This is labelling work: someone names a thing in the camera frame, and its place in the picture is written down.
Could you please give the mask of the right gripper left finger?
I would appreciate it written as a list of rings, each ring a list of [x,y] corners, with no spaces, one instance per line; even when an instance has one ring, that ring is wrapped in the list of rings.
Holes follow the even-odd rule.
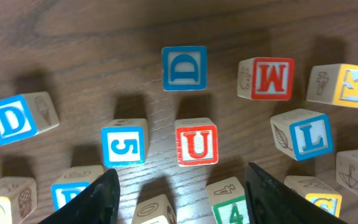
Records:
[[[39,224],[117,224],[119,201],[119,177],[109,169]]]

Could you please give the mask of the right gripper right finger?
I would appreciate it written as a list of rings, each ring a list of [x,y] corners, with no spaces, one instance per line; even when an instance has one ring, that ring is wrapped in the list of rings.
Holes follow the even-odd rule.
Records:
[[[245,195],[251,224],[347,224],[301,197],[250,162]]]

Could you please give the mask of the red U block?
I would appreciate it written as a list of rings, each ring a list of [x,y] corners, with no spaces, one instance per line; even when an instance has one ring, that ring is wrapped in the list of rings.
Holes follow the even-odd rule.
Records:
[[[177,119],[175,139],[180,167],[213,165],[218,162],[218,129],[209,118]]]

